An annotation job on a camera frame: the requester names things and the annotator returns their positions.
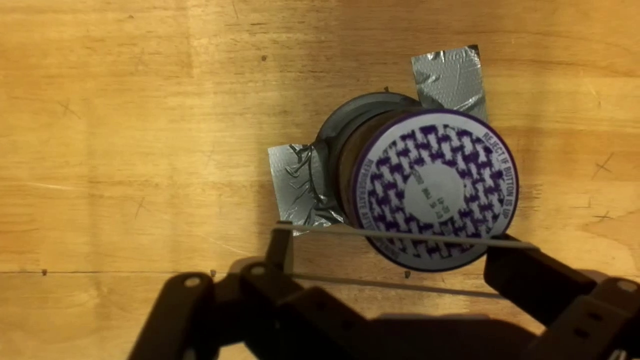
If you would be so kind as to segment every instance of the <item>wood grain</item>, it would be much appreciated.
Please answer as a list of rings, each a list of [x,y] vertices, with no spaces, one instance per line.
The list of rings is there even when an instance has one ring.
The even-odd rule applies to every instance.
[[[0,355],[122,358],[162,280],[262,254],[265,148],[310,143],[342,102],[413,95],[407,59],[476,43],[516,155],[511,234],[640,280],[633,0],[0,0]],[[437,276],[363,242],[299,242],[305,276],[366,314],[488,312],[481,263]]]

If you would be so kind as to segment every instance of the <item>circular label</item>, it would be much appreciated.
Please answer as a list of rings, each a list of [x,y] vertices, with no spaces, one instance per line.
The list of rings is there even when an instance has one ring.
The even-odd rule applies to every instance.
[[[423,113],[382,130],[353,174],[361,228],[460,238],[503,234],[518,201],[518,174],[505,145],[460,113]],[[486,247],[370,238],[391,263],[452,270]]]

